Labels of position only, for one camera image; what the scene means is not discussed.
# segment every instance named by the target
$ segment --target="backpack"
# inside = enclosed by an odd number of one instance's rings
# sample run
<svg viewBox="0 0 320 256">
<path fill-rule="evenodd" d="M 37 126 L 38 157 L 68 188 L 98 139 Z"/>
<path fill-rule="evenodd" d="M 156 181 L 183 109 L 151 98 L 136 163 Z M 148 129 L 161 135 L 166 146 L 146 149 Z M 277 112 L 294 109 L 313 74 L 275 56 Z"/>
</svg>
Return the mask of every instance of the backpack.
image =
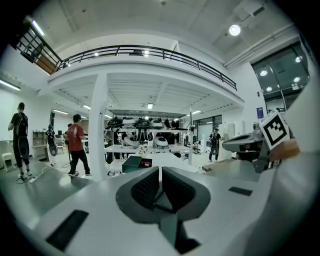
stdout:
<svg viewBox="0 0 320 256">
<path fill-rule="evenodd" d="M 211 146 L 217 146 L 217 145 L 218 145 L 218 141 L 217 141 L 217 133 L 216 133 L 211 138 Z"/>
<path fill-rule="evenodd" d="M 19 121 L 16 126 L 16 134 L 19 137 L 27 137 L 28 136 L 28 119 L 26 115 L 22 115 L 20 112 L 19 115 Z"/>
</svg>

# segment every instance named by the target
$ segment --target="black pants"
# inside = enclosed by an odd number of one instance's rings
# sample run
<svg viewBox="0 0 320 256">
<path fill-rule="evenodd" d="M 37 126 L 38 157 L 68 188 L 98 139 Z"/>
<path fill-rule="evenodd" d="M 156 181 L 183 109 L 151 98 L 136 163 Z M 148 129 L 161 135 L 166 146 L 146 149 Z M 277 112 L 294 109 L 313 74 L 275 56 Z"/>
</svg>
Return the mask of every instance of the black pants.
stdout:
<svg viewBox="0 0 320 256">
<path fill-rule="evenodd" d="M 70 170 L 69 174 L 74 174 L 76 172 L 76 167 L 77 167 L 79 159 L 83 162 L 85 174 L 89 174 L 90 168 L 88 166 L 86 152 L 82 149 L 80 151 L 71 151 L 70 153 L 71 153 L 72 160 L 71 160 L 71 170 Z"/>
<path fill-rule="evenodd" d="M 14 153 L 14 158 L 15 158 L 16 165 L 18 166 L 18 168 L 22 167 L 22 159 L 23 159 L 25 165 L 28 165 L 30 163 L 28 158 L 21 157 L 21 154 L 19 151 L 19 146 L 18 146 L 18 140 L 13 142 L 13 153 Z"/>
<path fill-rule="evenodd" d="M 215 155 L 215 160 L 218 160 L 218 156 L 219 156 L 219 147 L 217 147 L 217 154 Z M 212 158 L 212 153 L 210 151 L 209 160 L 211 160 L 211 158 Z"/>
</svg>

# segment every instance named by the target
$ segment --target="metal railing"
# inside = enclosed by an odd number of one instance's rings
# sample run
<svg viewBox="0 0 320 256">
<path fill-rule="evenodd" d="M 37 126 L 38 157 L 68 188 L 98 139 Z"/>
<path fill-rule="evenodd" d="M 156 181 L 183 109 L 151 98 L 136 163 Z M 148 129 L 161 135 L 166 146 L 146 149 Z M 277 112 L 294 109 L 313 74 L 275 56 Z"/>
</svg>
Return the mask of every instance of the metal railing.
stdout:
<svg viewBox="0 0 320 256">
<path fill-rule="evenodd" d="M 155 56 L 167 61 L 180 62 L 185 65 L 189 65 L 193 68 L 196 68 L 200 71 L 206 72 L 212 76 L 215 76 L 223 83 L 226 83 L 229 86 L 233 87 L 235 90 L 237 90 L 237 86 L 234 81 L 232 81 L 229 77 L 227 77 L 225 74 L 221 73 L 217 69 L 213 68 L 208 64 L 205 64 L 200 60 L 197 60 L 188 55 L 173 50 L 146 45 L 113 45 L 83 51 L 81 53 L 75 54 L 71 57 L 64 59 L 59 65 L 58 70 L 67 68 L 74 63 L 80 63 L 85 60 L 119 55 L 141 56 L 145 58 L 149 56 Z"/>
<path fill-rule="evenodd" d="M 16 43 L 12 46 L 28 61 L 35 63 L 50 75 L 56 72 L 62 63 L 62 59 L 47 44 L 32 23 L 24 24 L 21 33 L 17 35 Z"/>
</svg>

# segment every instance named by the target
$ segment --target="black rubber pad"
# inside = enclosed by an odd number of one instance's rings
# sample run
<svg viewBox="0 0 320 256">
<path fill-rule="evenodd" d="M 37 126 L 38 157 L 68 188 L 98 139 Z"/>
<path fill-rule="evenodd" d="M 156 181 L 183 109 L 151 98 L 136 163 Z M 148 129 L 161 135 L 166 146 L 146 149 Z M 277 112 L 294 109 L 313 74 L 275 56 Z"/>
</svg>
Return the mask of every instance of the black rubber pad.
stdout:
<svg viewBox="0 0 320 256">
<path fill-rule="evenodd" d="M 238 193 L 238 194 L 241 194 L 244 196 L 248 196 L 248 197 L 250 197 L 253 192 L 252 190 L 248 190 L 248 189 L 244 189 L 244 188 L 240 188 L 240 187 L 236 187 L 236 186 L 229 188 L 229 191 L 234 192 L 234 193 Z"/>
<path fill-rule="evenodd" d="M 88 215 L 89 213 L 83 210 L 74 210 L 46 241 L 60 251 L 64 251 Z"/>
</svg>

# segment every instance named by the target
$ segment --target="white chair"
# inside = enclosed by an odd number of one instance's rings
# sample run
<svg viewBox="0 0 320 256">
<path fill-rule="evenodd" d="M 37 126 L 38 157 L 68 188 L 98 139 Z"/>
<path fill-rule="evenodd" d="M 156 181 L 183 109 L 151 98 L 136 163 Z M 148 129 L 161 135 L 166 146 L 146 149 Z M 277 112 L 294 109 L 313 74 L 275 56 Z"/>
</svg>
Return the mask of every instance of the white chair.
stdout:
<svg viewBox="0 0 320 256">
<path fill-rule="evenodd" d="M 64 153 L 64 143 L 62 142 L 62 139 L 58 140 L 56 139 L 55 140 L 55 147 L 56 147 L 56 150 L 62 150 L 62 154 Z"/>
<path fill-rule="evenodd" d="M 7 172 L 8 171 L 8 167 L 6 165 L 6 160 L 11 160 L 11 166 L 12 168 L 15 168 L 14 166 L 14 155 L 12 153 L 3 153 L 2 154 L 2 162 L 3 162 L 3 166 L 4 166 L 4 169 L 5 171 Z"/>
</svg>

